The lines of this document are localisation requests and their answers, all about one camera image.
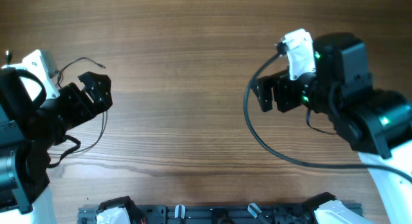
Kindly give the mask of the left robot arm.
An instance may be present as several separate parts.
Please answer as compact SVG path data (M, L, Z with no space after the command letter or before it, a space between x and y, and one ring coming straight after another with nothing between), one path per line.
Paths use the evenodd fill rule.
M45 85L33 73L1 70L1 223L55 223L52 192L47 170L52 163L48 150L67 140L75 146L61 154L65 158L81 143L67 135L113 104L111 79L85 72L79 89L70 83L57 98L47 98Z

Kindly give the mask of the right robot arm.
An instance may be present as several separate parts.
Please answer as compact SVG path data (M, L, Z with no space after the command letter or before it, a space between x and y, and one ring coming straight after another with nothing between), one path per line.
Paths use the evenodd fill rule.
M287 69L270 76L255 72L246 94L262 111L298 106L323 113L369 171L392 223L411 222L411 103L396 91L373 87L366 45L352 33L316 39L304 30L277 44Z

